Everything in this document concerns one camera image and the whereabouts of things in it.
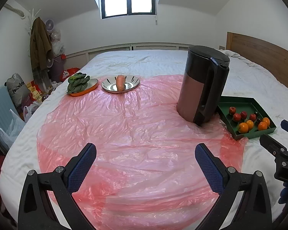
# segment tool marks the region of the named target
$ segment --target white bedsheet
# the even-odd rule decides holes
[[[263,67],[250,62],[240,55],[225,50],[230,56],[230,72],[223,92],[227,96],[254,97],[272,118],[277,129],[272,137],[288,148],[288,133],[280,128],[283,119],[288,120],[288,89]],[[107,52],[96,56],[81,72],[91,77],[116,75],[119,73],[151,77],[156,75],[183,74],[186,64],[186,51],[171,50],[139,50]],[[48,113],[53,111],[65,96],[67,81],[60,85],[41,107],[33,114],[24,129],[9,150],[0,174],[0,194],[2,200],[17,221],[19,200],[26,174],[34,169],[40,173],[37,157],[37,133],[44,124]],[[264,150],[259,139],[248,141],[243,158],[242,172],[253,173],[261,170],[269,189],[273,219],[283,208],[277,203],[282,182],[274,179],[275,162],[272,155]],[[60,223],[68,224],[59,209],[52,203]],[[223,226],[230,223],[238,207],[238,200],[231,209]],[[198,222],[188,229],[194,229]]]

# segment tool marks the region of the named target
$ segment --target brown coat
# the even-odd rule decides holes
[[[48,60],[53,59],[52,44],[46,26],[41,18],[33,22],[30,37],[30,58],[32,69],[40,67],[47,68]]]

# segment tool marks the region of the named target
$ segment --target orange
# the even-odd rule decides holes
[[[266,122],[261,122],[261,123],[259,123],[259,125],[258,125],[258,130],[259,131],[263,131],[263,130],[266,130],[267,129],[267,123]]]
[[[269,120],[267,117],[263,118],[263,119],[262,119],[262,122],[265,122],[268,127],[269,127],[270,124],[271,124],[270,120]]]
[[[241,134],[245,134],[248,132],[248,125],[247,123],[240,123],[239,126],[238,126],[238,131],[241,133]]]
[[[251,120],[247,120],[246,123],[248,125],[248,130],[252,130],[252,128],[254,127],[254,122],[252,122]]]

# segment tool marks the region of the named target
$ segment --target kettle handle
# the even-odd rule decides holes
[[[214,64],[214,79],[212,81],[205,109],[203,110],[204,117],[210,117],[215,112],[229,73],[229,67],[216,63],[214,59],[212,59],[212,61]]]

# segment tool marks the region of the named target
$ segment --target window frame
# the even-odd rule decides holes
[[[127,13],[122,15],[115,16],[106,16],[105,10],[105,0],[101,0],[101,19],[117,17],[117,16],[132,16],[132,15],[155,15],[156,14],[156,2],[155,0],[151,0],[152,4],[152,12],[140,12],[140,13],[132,13],[131,0],[127,0]]]

